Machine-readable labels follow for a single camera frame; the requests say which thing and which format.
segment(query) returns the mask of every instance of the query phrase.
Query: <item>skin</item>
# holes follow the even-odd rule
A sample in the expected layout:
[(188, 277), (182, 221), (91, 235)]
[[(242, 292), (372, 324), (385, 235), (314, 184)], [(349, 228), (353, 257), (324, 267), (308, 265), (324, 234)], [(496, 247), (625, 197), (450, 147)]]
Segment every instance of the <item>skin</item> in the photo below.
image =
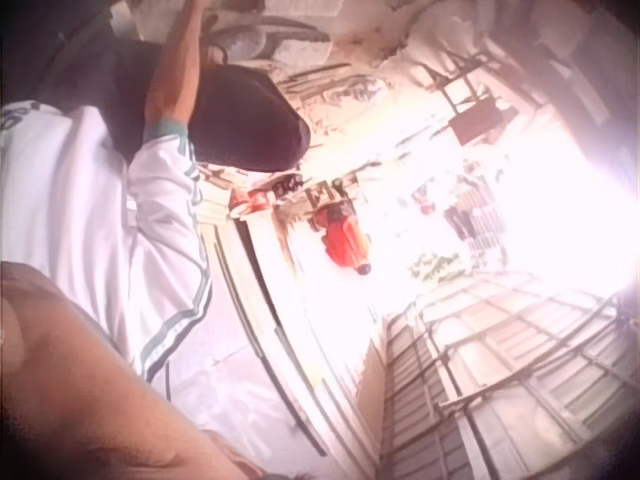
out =
[(205, 0), (185, 0), (164, 45), (145, 104), (145, 121), (189, 123), (200, 82), (200, 31)]
[[(147, 95), (148, 124), (168, 118), (186, 125), (191, 118), (205, 3), (185, 1)], [(219, 63), (220, 52), (204, 53), (206, 66)], [(3, 433), (45, 478), (262, 476), (264, 471), (223, 439), (213, 442), (138, 378), (42, 274), (2, 263), (1, 277)]]

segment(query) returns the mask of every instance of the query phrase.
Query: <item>white jersey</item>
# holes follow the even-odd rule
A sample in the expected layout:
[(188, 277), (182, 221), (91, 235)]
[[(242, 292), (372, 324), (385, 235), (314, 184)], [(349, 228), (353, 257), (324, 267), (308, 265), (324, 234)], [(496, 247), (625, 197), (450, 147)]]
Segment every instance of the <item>white jersey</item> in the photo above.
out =
[(147, 380), (211, 297), (192, 152), (164, 135), (127, 169), (96, 108), (2, 110), (2, 260), (49, 277)]

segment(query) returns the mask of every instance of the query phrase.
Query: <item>green cuff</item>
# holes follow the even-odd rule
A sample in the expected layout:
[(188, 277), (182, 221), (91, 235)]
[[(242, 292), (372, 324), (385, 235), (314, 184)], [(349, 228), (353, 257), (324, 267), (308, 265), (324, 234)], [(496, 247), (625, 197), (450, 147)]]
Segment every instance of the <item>green cuff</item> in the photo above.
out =
[(178, 135), (180, 137), (187, 138), (187, 126), (173, 118), (162, 118), (158, 123), (145, 125), (142, 143), (149, 143), (153, 140), (157, 140), (158, 138), (170, 135)]

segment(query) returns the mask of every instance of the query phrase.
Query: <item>metal grille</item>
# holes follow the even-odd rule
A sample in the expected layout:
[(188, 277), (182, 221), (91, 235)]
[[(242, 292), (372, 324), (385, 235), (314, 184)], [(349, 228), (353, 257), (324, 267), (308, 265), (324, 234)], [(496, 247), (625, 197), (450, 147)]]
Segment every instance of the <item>metal grille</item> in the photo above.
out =
[(518, 273), (433, 297), (390, 325), (382, 479), (571, 477), (606, 454), (598, 435), (640, 398), (610, 299)]

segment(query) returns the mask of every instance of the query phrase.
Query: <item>bright light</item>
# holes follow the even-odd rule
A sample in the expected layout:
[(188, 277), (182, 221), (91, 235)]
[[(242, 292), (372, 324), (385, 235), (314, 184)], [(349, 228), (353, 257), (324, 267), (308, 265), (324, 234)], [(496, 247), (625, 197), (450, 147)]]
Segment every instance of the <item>bright light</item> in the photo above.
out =
[(637, 265), (635, 200), (557, 123), (523, 135), (512, 158), (498, 192), (512, 268), (602, 295), (621, 288)]

